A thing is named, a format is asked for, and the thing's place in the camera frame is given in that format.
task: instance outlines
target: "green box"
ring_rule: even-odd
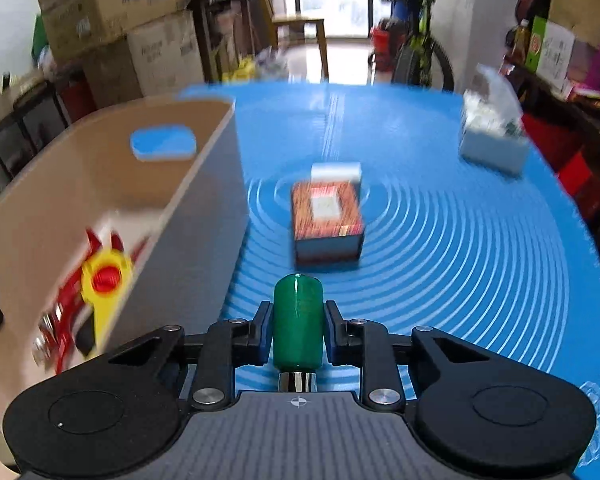
[[[525,66],[534,74],[538,70],[540,55],[542,53],[542,41],[546,32],[546,19],[536,16],[534,26],[531,29],[531,39],[529,40],[529,51],[526,54]]]

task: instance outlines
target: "green handle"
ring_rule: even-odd
[[[276,283],[273,293],[273,364],[280,372],[313,372],[322,365],[322,284],[302,274]]]

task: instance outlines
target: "wooden chair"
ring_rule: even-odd
[[[276,16],[273,12],[273,0],[260,0],[264,10],[264,19],[267,25],[269,41],[274,48],[278,47],[278,29],[280,27],[292,27],[311,23],[315,25],[318,48],[320,49],[320,61],[322,62],[322,76],[329,78],[329,66],[327,64],[327,38],[324,35],[324,19],[309,18],[301,14],[290,14],[288,16]]]

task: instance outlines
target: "bicycle wheel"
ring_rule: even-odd
[[[435,38],[431,38],[431,51],[436,57],[442,72],[442,89],[448,92],[453,92],[455,88],[454,71],[451,68],[451,62],[446,55],[445,50]]]
[[[408,45],[403,45],[398,53],[391,82],[420,86],[420,54]]]

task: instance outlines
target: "blue tabletop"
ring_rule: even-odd
[[[360,162],[360,265],[314,269],[325,299],[345,319],[403,334],[433,325],[581,387],[598,428],[577,474],[600,480],[600,261],[536,150],[519,179],[465,162],[461,98],[441,92],[262,83],[183,96],[210,94],[235,99],[251,211],[223,316],[251,318],[295,270],[291,185],[307,180],[314,162]],[[355,368],[326,365],[318,388],[357,390],[358,380]],[[238,389],[274,389],[276,372],[243,367],[236,381]]]

